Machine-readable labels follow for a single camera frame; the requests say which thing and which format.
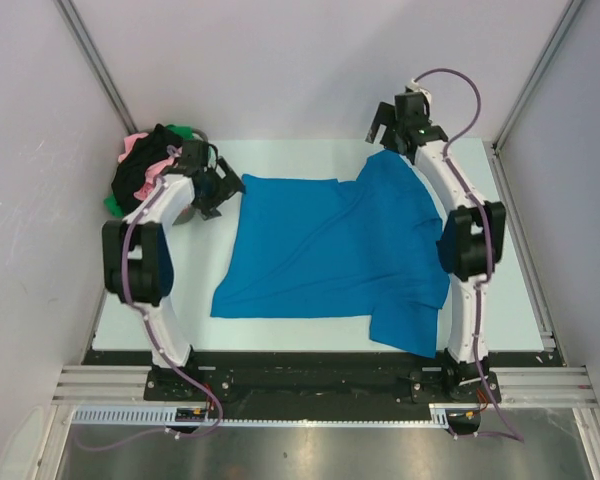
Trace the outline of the grey laundry basket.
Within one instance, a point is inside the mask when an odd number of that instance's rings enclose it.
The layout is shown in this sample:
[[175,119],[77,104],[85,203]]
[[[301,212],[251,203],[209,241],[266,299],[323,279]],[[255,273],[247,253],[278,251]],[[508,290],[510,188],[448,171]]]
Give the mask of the grey laundry basket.
[[[182,133],[184,141],[188,140],[201,140],[207,142],[209,140],[208,135],[201,129],[194,127],[182,126],[178,133]],[[191,206],[187,206],[177,217],[175,224],[184,225],[194,218],[195,212]]]

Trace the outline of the blue t shirt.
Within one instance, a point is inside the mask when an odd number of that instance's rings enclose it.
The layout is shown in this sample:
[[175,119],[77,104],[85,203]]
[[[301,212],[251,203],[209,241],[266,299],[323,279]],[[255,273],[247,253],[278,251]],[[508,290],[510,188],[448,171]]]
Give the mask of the blue t shirt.
[[435,356],[450,284],[436,247],[442,221],[398,154],[370,156],[352,181],[244,175],[243,182],[213,316],[366,316],[372,341]]

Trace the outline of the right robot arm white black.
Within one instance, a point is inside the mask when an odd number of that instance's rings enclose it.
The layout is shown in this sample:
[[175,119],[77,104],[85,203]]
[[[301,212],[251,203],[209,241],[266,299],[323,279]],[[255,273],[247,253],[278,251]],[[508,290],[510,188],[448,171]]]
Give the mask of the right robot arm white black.
[[489,351],[484,334],[487,286],[503,254],[506,209],[487,200],[454,158],[449,137],[430,119],[431,95],[408,86],[392,104],[381,102],[367,133],[406,157],[440,199],[446,223],[436,242],[442,269],[451,275],[452,324],[437,383],[453,401],[472,400],[487,387]]

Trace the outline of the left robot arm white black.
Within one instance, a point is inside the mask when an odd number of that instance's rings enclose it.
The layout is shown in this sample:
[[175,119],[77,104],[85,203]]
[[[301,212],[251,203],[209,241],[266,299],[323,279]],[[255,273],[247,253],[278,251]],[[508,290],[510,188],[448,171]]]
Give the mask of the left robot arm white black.
[[154,176],[146,199],[124,218],[102,227],[105,288],[137,312],[153,363],[174,367],[165,385],[182,400],[199,392],[201,376],[186,366],[193,347],[182,333],[171,301],[175,268],[167,233],[185,212],[203,220],[220,217],[219,207],[245,192],[244,183],[214,144],[189,139],[174,161]]

